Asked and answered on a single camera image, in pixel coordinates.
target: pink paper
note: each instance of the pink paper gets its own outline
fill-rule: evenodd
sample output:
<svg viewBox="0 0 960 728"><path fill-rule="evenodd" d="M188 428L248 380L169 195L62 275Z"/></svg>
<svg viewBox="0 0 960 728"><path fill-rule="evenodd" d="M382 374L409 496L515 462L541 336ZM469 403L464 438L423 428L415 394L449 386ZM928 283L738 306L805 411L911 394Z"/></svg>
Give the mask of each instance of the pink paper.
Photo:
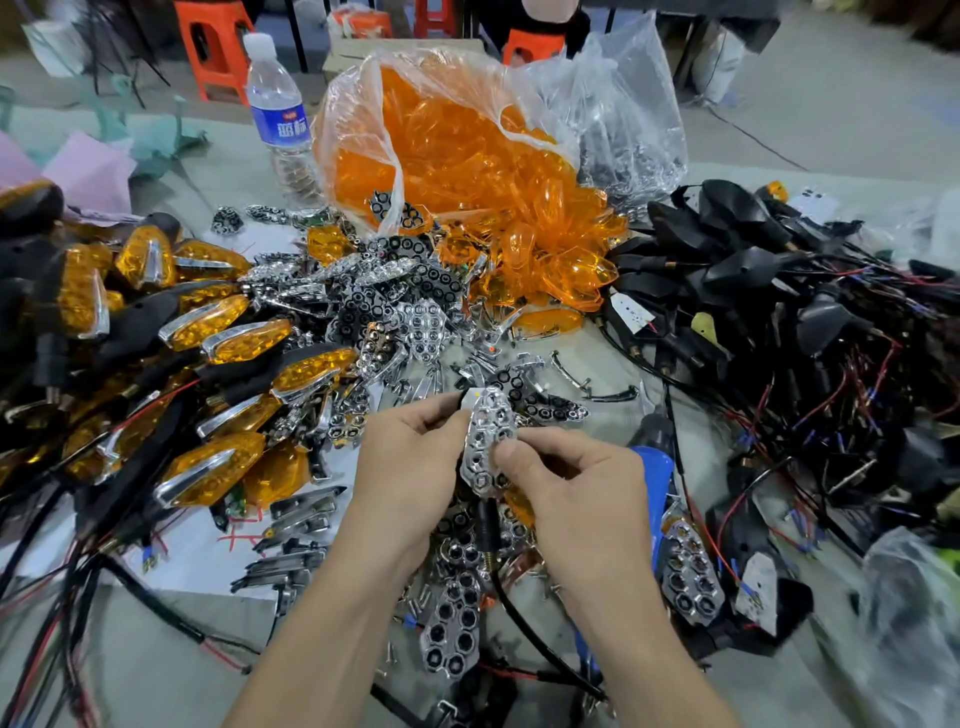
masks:
<svg viewBox="0 0 960 728"><path fill-rule="evenodd" d="M83 132L73 132L43 170L68 205L129 214L130 175L136 162Z"/></svg>
<svg viewBox="0 0 960 728"><path fill-rule="evenodd" d="M17 187L41 176L40 168L7 134L0 132L0 189Z"/></svg>

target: water bottle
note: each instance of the water bottle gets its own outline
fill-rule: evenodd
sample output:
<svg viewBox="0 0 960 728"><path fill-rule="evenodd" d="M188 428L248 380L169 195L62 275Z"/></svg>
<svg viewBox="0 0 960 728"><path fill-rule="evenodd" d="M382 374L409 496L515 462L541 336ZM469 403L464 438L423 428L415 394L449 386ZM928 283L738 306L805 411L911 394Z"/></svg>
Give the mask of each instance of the water bottle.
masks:
<svg viewBox="0 0 960 728"><path fill-rule="evenodd" d="M276 59L272 37L249 33L243 44L251 61L247 99L253 123L270 150L270 161L287 206L323 206L310 124L297 83Z"/></svg>

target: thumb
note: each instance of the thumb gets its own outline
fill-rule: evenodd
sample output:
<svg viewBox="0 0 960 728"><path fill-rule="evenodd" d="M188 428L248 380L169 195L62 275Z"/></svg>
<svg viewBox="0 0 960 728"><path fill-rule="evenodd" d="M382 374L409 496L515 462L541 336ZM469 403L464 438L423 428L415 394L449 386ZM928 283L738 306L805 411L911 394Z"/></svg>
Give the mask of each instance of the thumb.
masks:
<svg viewBox="0 0 960 728"><path fill-rule="evenodd" d="M424 437L431 448L436 449L443 457L451 457L456 461L464 451L469 426L470 411L462 409L454 412L442 426L430 430Z"/></svg>
<svg viewBox="0 0 960 728"><path fill-rule="evenodd" d="M493 448L493 462L518 486L537 510L538 501L562 480L551 473L536 450L519 440L503 440Z"/></svg>

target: hand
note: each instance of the hand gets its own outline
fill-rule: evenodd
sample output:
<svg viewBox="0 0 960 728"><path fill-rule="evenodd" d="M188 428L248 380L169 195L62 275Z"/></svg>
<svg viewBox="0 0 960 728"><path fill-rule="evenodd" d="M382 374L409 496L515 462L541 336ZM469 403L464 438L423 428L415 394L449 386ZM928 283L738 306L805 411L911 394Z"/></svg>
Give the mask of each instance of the hand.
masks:
<svg viewBox="0 0 960 728"><path fill-rule="evenodd" d="M406 579L453 495L470 421L459 392L377 412L367 421L353 500L334 552L369 556Z"/></svg>
<svg viewBox="0 0 960 728"><path fill-rule="evenodd" d="M656 594L639 455L579 432L531 427L499 443L493 460L530 499L540 551L578 624L582 606L609 601L627 585Z"/></svg>

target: blue tool handle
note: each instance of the blue tool handle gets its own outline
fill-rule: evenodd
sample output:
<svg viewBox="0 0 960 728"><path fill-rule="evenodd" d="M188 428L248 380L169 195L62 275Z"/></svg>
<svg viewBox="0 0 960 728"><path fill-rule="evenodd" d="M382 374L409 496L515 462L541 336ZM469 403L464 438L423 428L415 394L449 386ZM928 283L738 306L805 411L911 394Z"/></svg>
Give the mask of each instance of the blue tool handle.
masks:
<svg viewBox="0 0 960 728"><path fill-rule="evenodd" d="M660 542L663 540L663 532L660 531L660 521L663 518L663 511L666 510L666 496L670 491L670 479L673 477L673 458L665 452L655 448L648 448L645 445L634 445L632 448L643 460L643 479L647 483L647 507L650 515L650 535L653 539L652 567L657 564L657 553L660 551ZM580 659L590 665L590 669L599 672L587 642L584 640L580 630L575 630L574 642L577 645L577 654Z"/></svg>

